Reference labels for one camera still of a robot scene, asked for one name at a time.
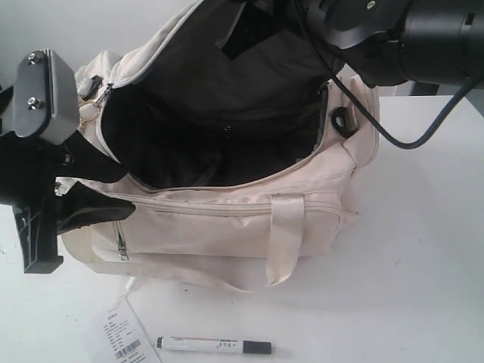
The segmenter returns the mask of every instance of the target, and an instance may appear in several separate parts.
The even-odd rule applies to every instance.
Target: paper tag
[[[125,298],[94,317],[82,340],[93,363],[160,363]]]

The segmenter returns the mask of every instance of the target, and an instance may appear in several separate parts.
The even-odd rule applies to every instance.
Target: black cable
[[[363,116],[365,116],[368,119],[368,121],[370,121],[371,125],[373,125],[373,127],[386,140],[394,144],[396,147],[400,147],[401,149],[404,149],[404,150],[412,150],[425,144],[427,141],[430,140],[430,138],[432,138],[433,134],[436,133],[436,131],[442,125],[442,123],[450,114],[450,112],[453,111],[455,106],[457,106],[457,104],[461,102],[462,99],[466,97],[466,95],[469,94],[469,92],[472,91],[478,84],[484,81],[484,74],[482,74],[480,77],[477,77],[476,79],[471,79],[461,89],[459,89],[459,91],[454,95],[454,97],[452,97],[452,99],[445,105],[445,107],[442,109],[442,111],[440,111],[439,115],[436,117],[436,119],[433,121],[430,127],[425,131],[425,133],[419,139],[409,143],[402,142],[394,138],[387,130],[385,130],[385,128],[381,126],[381,124],[371,115],[371,113],[365,108],[365,106],[361,104],[361,102],[357,99],[357,97],[354,96],[354,94],[350,90],[348,90],[348,88],[345,87],[345,85],[338,79],[337,75],[334,73],[334,71],[327,64],[326,60],[319,52],[314,39],[312,38],[312,36],[309,34],[307,30],[307,27],[305,25],[304,10],[301,5],[301,2],[297,0],[291,0],[291,2],[293,3],[294,9],[296,10],[297,21],[299,23],[299,27],[301,28],[302,34],[311,43],[311,46],[314,48],[319,60],[321,61],[326,71],[329,73],[333,82],[341,90],[341,92],[344,93],[345,96],[348,97],[348,99],[356,106],[356,108],[363,114]]]

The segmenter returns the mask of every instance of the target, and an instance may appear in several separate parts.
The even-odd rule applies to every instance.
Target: bag strap
[[[214,288],[254,292],[286,281],[293,273],[303,242],[305,219],[304,196],[285,194],[272,196],[271,232],[268,242],[266,277],[264,286],[246,290],[227,282],[223,277],[204,271],[165,262],[106,262],[92,250],[92,229],[82,228],[63,234],[68,252],[92,270],[111,275],[144,278],[164,278]]]

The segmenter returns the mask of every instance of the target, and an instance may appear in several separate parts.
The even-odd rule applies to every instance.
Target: marker
[[[157,347],[162,350],[181,350],[189,352],[272,354],[271,343],[253,342],[251,340],[159,337]]]

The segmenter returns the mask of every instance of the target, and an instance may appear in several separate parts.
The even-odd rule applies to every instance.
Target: white bag
[[[78,85],[94,75],[109,79],[114,88],[134,82],[200,3],[194,2],[144,47],[125,57],[101,53],[76,74]],[[378,119],[377,91],[358,77],[343,82]],[[165,190],[149,188],[130,174],[111,185],[79,181],[109,197],[133,202],[136,211],[124,221],[64,234],[67,250],[94,271],[107,274],[240,291],[287,280],[300,256],[326,253],[337,232],[356,221],[352,179],[377,152],[376,130],[332,82],[327,89],[321,142],[311,155],[269,177],[231,187]],[[339,107],[346,107],[349,123],[358,129],[349,138],[331,122]],[[85,137],[116,160],[102,134],[101,116],[86,125]],[[260,273],[260,262],[267,281],[248,287],[248,275]]]

